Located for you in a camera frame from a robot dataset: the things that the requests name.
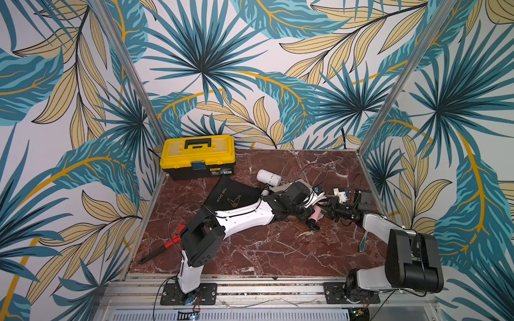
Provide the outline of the beige drawstring dryer bag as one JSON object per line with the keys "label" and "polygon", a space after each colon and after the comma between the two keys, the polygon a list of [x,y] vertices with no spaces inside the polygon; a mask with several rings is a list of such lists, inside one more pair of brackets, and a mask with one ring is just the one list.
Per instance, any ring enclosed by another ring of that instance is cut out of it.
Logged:
{"label": "beige drawstring dryer bag", "polygon": [[299,203],[299,205],[303,206],[304,208],[309,208],[316,205],[318,202],[325,200],[326,198],[327,197],[325,195],[324,189],[321,187],[321,184],[318,184],[311,188],[309,194],[302,202]]}

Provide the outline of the pink hair dryer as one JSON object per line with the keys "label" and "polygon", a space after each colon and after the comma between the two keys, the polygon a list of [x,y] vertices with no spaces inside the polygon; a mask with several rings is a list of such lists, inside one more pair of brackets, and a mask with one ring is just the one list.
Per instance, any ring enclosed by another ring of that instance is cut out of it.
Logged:
{"label": "pink hair dryer", "polygon": [[321,215],[321,208],[317,205],[310,206],[305,209],[305,225],[309,228],[310,231],[319,230],[317,222]]}

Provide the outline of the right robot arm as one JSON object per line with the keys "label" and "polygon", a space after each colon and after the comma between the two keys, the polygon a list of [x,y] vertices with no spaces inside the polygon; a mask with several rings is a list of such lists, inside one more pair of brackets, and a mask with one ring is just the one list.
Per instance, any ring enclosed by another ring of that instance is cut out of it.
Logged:
{"label": "right robot arm", "polygon": [[400,226],[379,213],[359,208],[361,192],[356,191],[353,204],[347,203],[347,194],[333,190],[325,215],[333,221],[352,221],[387,245],[385,264],[375,268],[354,269],[345,279],[339,295],[349,302],[364,302],[383,292],[406,290],[412,294],[439,293],[444,287],[443,269],[437,240]]}

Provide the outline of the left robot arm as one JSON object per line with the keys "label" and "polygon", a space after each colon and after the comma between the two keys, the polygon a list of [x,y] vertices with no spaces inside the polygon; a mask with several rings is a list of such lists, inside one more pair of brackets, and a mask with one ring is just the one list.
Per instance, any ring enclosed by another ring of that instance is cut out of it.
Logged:
{"label": "left robot arm", "polygon": [[320,188],[296,181],[282,191],[260,196],[246,207],[214,211],[202,206],[180,232],[182,263],[177,283],[181,292],[190,294],[199,288],[203,267],[217,256],[223,241],[231,235],[284,221],[291,215],[308,221],[323,199],[325,193]]}

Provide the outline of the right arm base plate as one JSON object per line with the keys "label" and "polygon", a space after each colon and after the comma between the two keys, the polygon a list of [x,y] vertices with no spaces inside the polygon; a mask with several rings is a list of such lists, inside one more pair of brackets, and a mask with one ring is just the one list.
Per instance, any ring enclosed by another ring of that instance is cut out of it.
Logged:
{"label": "right arm base plate", "polygon": [[343,282],[325,282],[323,292],[327,304],[379,304],[377,292],[347,286]]}

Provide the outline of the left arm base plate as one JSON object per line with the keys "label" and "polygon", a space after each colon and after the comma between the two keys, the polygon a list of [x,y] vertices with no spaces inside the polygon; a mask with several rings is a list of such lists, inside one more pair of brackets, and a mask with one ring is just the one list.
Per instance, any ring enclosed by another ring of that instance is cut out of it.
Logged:
{"label": "left arm base plate", "polygon": [[160,299],[162,306],[213,306],[216,304],[217,284],[200,284],[191,292],[184,293],[178,284],[166,284]]}

